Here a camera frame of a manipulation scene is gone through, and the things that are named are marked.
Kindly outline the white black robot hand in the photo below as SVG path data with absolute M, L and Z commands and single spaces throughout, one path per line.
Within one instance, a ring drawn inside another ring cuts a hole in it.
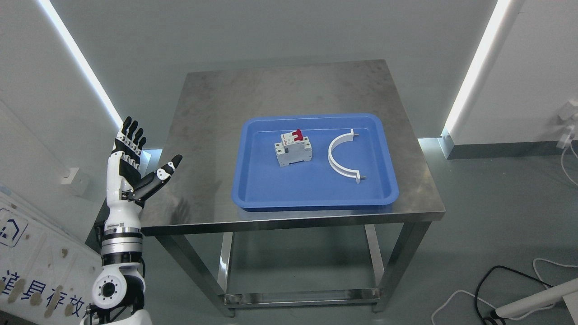
M 143 128 L 128 116 L 119 129 L 107 161 L 107 206 L 110 217 L 138 217 L 145 202 L 171 179 L 182 161 L 178 154 L 156 171 L 140 174 L 141 154 L 146 144 Z

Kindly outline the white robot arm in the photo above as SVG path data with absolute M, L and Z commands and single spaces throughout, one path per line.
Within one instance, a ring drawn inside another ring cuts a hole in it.
M 81 325 L 150 325 L 145 310 L 146 282 L 143 265 L 143 234 L 138 217 L 99 222 L 94 230 L 100 244 L 102 270 L 92 289 L 92 303 Z

